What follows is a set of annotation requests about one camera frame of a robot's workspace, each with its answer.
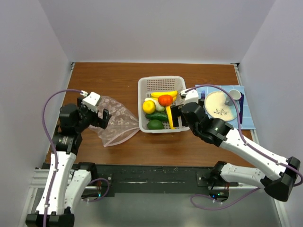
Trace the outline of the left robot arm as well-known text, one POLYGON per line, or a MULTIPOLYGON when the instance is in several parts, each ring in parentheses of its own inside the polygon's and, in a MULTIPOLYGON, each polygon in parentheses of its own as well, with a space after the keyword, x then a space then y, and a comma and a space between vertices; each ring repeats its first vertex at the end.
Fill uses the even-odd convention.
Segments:
POLYGON ((77 104, 60 108, 59 124, 52 139, 53 153, 42 198, 33 214, 26 217, 28 227, 72 227, 75 208, 87 185, 98 181, 94 163, 74 161, 82 142, 82 132, 89 126, 105 129, 111 117, 107 109, 98 116, 101 96, 92 92, 78 97, 77 104))

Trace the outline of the orange fake tomato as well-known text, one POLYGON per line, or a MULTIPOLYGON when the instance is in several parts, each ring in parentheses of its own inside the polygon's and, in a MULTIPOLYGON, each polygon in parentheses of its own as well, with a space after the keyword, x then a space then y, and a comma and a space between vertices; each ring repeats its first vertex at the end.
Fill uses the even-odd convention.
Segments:
POLYGON ((161 106, 170 106, 174 102, 174 99, 171 95, 161 95, 158 98, 158 102, 161 106))

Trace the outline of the yellow fake pepper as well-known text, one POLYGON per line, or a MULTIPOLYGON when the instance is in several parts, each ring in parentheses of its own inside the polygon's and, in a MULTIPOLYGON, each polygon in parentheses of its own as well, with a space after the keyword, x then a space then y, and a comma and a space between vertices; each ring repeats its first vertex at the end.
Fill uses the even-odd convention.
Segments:
POLYGON ((146 114, 152 114, 156 111, 156 104, 151 100, 145 101, 142 105, 142 109, 146 114))

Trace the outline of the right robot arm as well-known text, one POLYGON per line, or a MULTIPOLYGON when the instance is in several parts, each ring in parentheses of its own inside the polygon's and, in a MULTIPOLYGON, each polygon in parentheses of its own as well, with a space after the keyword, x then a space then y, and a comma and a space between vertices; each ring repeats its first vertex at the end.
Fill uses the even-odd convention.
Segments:
POLYGON ((206 143, 213 144, 240 156, 254 167, 235 166, 218 162, 210 174, 217 186, 225 182, 244 183, 263 189, 269 196, 279 201, 288 201, 292 189, 298 186, 300 160, 285 158, 268 151, 243 136, 228 122, 210 118, 203 107, 195 102, 173 106, 173 123, 181 118, 182 125, 188 126, 192 133, 206 143))

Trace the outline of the green fake lime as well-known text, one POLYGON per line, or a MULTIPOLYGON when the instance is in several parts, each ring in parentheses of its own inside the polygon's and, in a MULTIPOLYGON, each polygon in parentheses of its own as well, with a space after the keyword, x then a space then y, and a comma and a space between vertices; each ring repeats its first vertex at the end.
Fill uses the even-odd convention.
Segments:
POLYGON ((150 120, 147 123, 147 128, 149 130, 162 130, 162 129, 164 129, 164 126, 163 126, 162 121, 154 119, 154 120, 150 120))

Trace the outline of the yellow fake bananas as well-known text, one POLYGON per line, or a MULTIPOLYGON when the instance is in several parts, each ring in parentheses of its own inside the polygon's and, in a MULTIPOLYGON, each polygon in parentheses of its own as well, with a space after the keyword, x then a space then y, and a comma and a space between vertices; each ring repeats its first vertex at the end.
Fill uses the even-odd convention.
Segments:
POLYGON ((166 92, 153 92, 151 93, 151 98, 158 100, 158 98, 163 95, 169 95, 173 98, 173 101, 176 101, 178 91, 175 90, 175 91, 166 91, 166 92))

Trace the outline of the green fake cucumber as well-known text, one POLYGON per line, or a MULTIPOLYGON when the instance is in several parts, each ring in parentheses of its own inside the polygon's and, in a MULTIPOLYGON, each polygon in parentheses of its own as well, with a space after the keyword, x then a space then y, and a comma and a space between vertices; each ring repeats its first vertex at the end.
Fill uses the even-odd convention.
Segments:
POLYGON ((165 112, 153 112, 153 113, 147 113, 145 115, 146 119, 148 120, 159 120, 161 122, 168 122, 168 116, 165 112))

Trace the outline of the clear polka dot zip bag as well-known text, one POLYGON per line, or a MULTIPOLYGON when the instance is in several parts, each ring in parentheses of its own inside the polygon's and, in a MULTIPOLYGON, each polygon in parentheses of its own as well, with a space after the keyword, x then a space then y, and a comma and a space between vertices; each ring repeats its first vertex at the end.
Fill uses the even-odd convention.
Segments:
POLYGON ((102 117, 104 109, 111 114, 107 128, 89 127, 102 140, 104 147, 121 144, 140 130, 138 119, 122 103, 109 96, 103 96, 98 105, 99 117, 102 117))

